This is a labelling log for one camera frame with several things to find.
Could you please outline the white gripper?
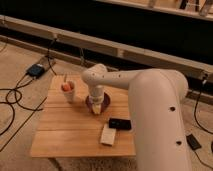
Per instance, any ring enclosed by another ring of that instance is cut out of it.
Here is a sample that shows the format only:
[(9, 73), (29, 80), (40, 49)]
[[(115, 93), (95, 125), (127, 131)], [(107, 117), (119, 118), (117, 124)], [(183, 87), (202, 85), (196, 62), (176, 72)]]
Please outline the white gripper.
[(89, 86), (89, 100), (92, 104), (93, 113), (99, 115), (101, 113), (100, 104), (104, 100), (104, 87), (101, 85)]

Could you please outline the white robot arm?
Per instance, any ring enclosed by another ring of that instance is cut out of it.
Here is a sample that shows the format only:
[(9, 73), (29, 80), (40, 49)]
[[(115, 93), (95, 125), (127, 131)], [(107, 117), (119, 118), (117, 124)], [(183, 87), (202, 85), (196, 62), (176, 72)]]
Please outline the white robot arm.
[(128, 91), (138, 171), (192, 171), (181, 101), (188, 82), (179, 71), (144, 69), (109, 72), (96, 64), (82, 73), (94, 104), (103, 101), (103, 87)]

